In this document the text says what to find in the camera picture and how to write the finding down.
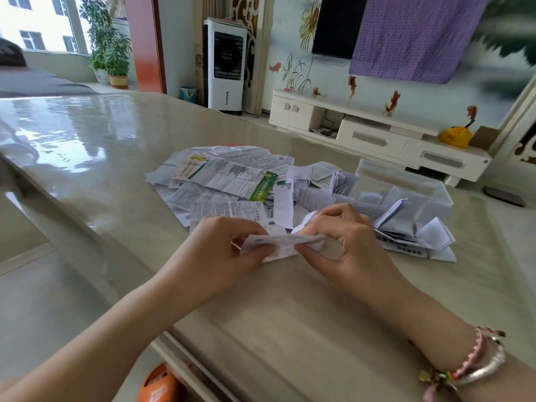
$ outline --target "black device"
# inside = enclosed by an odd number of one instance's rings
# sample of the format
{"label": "black device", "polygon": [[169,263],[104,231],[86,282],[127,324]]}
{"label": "black device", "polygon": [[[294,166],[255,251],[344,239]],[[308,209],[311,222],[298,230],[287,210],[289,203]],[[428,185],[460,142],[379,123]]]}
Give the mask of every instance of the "black device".
{"label": "black device", "polygon": [[322,0],[312,53],[352,59],[367,0]]}
{"label": "black device", "polygon": [[527,203],[518,195],[514,195],[513,193],[505,192],[504,190],[490,188],[489,186],[484,186],[482,188],[482,191],[494,199],[501,200],[502,202],[510,203],[515,206],[519,207],[525,207]]}

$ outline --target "silver bangle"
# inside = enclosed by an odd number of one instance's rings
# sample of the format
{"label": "silver bangle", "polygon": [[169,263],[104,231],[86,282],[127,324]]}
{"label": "silver bangle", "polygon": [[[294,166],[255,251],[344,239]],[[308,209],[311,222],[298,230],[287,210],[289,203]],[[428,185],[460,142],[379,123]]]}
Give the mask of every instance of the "silver bangle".
{"label": "silver bangle", "polygon": [[494,373],[499,371],[499,368],[506,362],[505,346],[496,337],[492,337],[491,340],[495,344],[497,344],[497,352],[492,357],[491,361],[485,367],[482,367],[470,373],[469,375],[466,375],[460,380],[454,382],[452,384],[454,388],[457,388],[462,385],[468,385],[468,384],[478,381],[479,379],[489,377],[490,375],[493,375]]}

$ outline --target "gray bedspread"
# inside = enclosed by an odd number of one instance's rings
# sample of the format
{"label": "gray bedspread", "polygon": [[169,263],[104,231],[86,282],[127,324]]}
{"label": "gray bedspread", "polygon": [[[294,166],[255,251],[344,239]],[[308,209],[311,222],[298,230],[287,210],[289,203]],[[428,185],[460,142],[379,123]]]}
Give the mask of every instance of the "gray bedspread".
{"label": "gray bedspread", "polygon": [[0,66],[0,98],[87,94],[98,93],[91,87],[73,83],[44,70],[20,66]]}

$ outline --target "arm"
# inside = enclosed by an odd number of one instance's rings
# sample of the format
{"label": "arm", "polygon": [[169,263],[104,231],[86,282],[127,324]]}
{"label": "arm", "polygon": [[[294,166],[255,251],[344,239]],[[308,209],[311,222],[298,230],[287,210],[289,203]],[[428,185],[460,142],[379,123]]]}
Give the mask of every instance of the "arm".
{"label": "arm", "polygon": [[249,234],[266,231],[244,219],[204,219],[150,281],[0,394],[0,402],[111,401],[154,338],[273,252],[264,246],[238,256],[231,242],[240,245]]}
{"label": "arm", "polygon": [[[330,206],[300,231],[318,233],[337,239],[344,252],[339,260],[331,260],[297,245],[308,263],[412,340],[437,369],[461,365],[475,344],[473,327],[405,279],[377,242],[368,217],[348,204]],[[535,392],[536,373],[512,356],[495,375],[459,390],[467,402],[523,402],[532,400]]]}

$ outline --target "person's left hand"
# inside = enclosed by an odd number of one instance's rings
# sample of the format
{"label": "person's left hand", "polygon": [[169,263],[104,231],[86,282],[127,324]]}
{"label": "person's left hand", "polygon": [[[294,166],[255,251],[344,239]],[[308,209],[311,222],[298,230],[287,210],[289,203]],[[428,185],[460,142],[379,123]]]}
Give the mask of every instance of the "person's left hand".
{"label": "person's left hand", "polygon": [[205,217],[151,280],[164,295],[166,315],[175,323],[237,278],[258,267],[274,250],[264,245],[240,255],[250,234],[267,234],[257,222],[235,217]]}

